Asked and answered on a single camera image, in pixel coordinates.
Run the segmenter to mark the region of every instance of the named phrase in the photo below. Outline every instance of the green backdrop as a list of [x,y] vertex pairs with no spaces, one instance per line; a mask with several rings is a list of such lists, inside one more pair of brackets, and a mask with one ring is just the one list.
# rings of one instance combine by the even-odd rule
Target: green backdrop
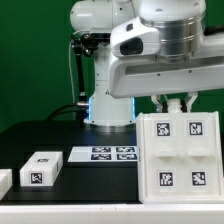
[[[20,121],[43,120],[72,102],[68,45],[74,2],[0,0],[0,132]],[[206,24],[224,24],[223,9],[223,0],[207,0]],[[92,60],[85,59],[84,72],[90,95]],[[223,130],[223,99],[223,90],[201,92],[193,111],[219,111]],[[155,112],[155,107],[149,98],[138,98],[136,111]]]

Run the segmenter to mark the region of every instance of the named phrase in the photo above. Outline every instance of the cable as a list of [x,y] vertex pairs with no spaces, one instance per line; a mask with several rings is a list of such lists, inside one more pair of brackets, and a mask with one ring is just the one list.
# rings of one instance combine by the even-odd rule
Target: cable
[[46,118],[46,120],[47,120],[47,121],[50,120],[50,118],[51,118],[52,116],[54,116],[55,114],[59,113],[59,112],[62,111],[62,110],[65,110],[65,109],[67,109],[67,108],[71,108],[71,107],[77,107],[77,104],[67,104],[67,105],[64,105],[64,106],[62,106],[62,107],[56,109],[55,111],[53,111],[53,112]]
[[75,103],[75,87],[74,87],[74,79],[72,74],[71,48],[72,48],[72,44],[70,41],[69,50],[68,50],[68,61],[69,61],[69,73],[70,73],[71,88],[72,88],[72,103]]
[[[90,30],[78,30],[73,33],[73,36],[76,34],[79,34],[81,32],[90,32]],[[73,79],[73,72],[72,72],[72,63],[71,63],[71,41],[69,42],[69,48],[68,48],[68,61],[69,61],[69,73],[70,73],[70,80],[71,80],[71,89],[72,89],[72,103],[75,103],[75,87],[74,87],[74,79]]]
[[68,114],[68,113],[81,113],[81,112],[85,112],[85,110],[67,110],[67,111],[62,111],[62,112],[56,113],[56,114],[52,115],[51,117],[49,117],[49,119],[47,121],[52,121],[55,117],[57,117],[59,115]]

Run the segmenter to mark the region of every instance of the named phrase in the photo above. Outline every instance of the white cube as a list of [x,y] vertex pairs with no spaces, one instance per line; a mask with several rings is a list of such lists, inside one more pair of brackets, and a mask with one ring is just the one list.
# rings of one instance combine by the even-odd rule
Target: white cube
[[12,186],[12,170],[0,170],[0,200]]
[[20,185],[53,186],[62,165],[62,152],[35,152],[20,170]]

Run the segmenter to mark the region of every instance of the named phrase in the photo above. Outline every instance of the white block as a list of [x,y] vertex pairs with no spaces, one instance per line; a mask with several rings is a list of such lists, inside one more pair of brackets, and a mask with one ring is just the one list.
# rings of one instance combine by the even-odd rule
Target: white block
[[62,165],[62,152],[35,152],[20,170],[20,185],[53,186]]
[[12,186],[12,170],[0,170],[0,200]]
[[217,112],[140,114],[137,145],[142,203],[224,196]]

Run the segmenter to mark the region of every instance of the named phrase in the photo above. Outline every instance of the black table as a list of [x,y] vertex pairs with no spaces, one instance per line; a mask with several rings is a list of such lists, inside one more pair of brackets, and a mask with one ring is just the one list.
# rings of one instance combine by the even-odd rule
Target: black table
[[[103,133],[79,121],[21,122],[0,134],[0,169],[12,169],[13,186],[1,205],[139,203],[136,162],[68,163],[72,146],[136,145],[134,130]],[[19,170],[35,151],[62,151],[53,187],[20,187]]]

